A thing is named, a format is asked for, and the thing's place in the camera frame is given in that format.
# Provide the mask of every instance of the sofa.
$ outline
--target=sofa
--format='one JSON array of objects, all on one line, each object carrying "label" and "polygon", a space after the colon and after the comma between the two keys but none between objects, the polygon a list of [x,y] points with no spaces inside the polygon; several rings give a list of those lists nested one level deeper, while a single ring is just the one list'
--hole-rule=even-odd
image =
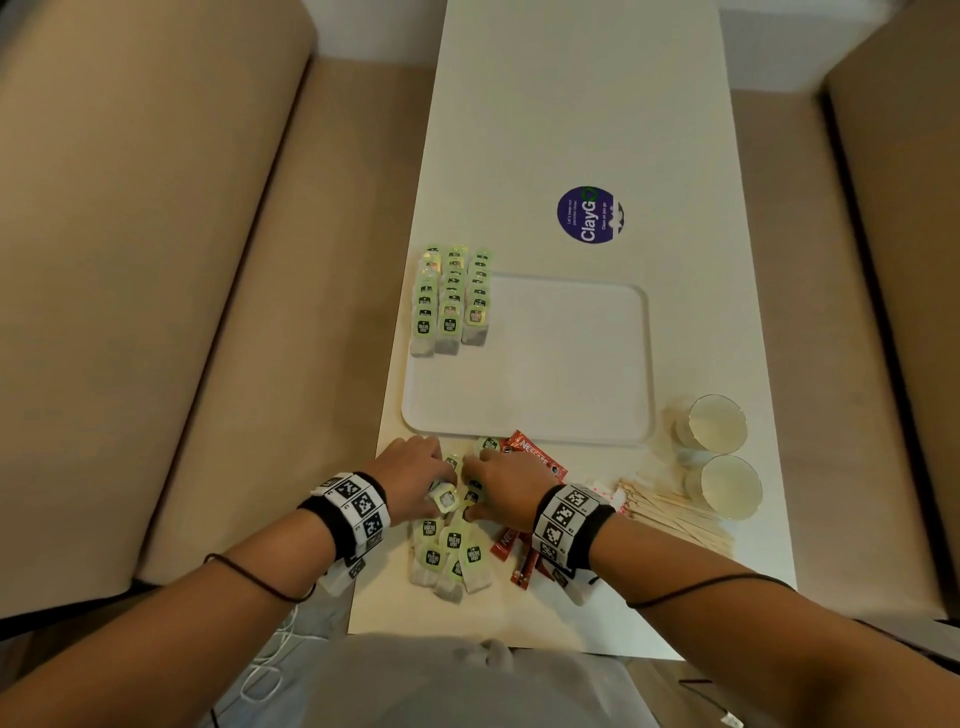
[{"label": "sofa", "polygon": [[[957,27],[732,95],[799,586],[854,617],[960,615]],[[318,47],[299,0],[0,15],[0,636],[374,455],[433,72]]]}]

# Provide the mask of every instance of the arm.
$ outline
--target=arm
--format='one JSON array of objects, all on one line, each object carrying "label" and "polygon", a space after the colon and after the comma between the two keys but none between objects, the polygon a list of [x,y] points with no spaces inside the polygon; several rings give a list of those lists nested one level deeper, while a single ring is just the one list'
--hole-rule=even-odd
[{"label": "arm", "polygon": [[[391,521],[436,515],[435,478],[456,481],[436,438],[397,440],[368,465]],[[280,592],[305,595],[334,558],[324,522],[295,511],[226,556]],[[291,605],[217,562],[162,589],[0,694],[0,724],[31,728],[195,724]]]},{"label": "arm", "polygon": [[[532,531],[540,500],[556,485],[552,473],[526,453],[486,450],[482,457],[464,462],[464,480],[482,482],[488,499],[470,509],[470,519]],[[750,572],[623,516],[600,529],[589,560],[630,603]],[[643,616],[709,678],[787,725],[948,725],[960,715],[953,675],[776,584],[718,584]]]}]

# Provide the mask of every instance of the person's left hand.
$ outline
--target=person's left hand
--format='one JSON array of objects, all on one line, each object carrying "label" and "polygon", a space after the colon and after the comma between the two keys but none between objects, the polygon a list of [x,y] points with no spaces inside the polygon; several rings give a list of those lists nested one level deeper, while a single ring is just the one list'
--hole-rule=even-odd
[{"label": "person's left hand", "polygon": [[392,525],[440,515],[436,503],[425,500],[430,484],[434,480],[457,483],[456,471],[442,457],[436,437],[415,435],[409,440],[397,438],[360,469],[383,486]]}]

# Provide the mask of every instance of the tray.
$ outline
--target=tray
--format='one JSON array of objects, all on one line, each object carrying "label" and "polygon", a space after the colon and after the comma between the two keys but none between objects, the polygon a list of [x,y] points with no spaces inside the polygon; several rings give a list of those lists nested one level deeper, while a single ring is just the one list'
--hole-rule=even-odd
[{"label": "tray", "polygon": [[494,274],[484,347],[407,355],[414,430],[636,446],[654,430],[646,295],[631,285]]}]

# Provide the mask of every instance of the backrest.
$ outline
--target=backrest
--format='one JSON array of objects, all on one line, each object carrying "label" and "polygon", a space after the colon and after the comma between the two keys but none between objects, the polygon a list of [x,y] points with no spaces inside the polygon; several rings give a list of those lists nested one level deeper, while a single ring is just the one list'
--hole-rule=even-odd
[{"label": "backrest", "polygon": [[915,0],[828,88],[960,579],[960,3]]},{"label": "backrest", "polygon": [[299,0],[0,21],[5,617],[129,587],[315,32]]}]

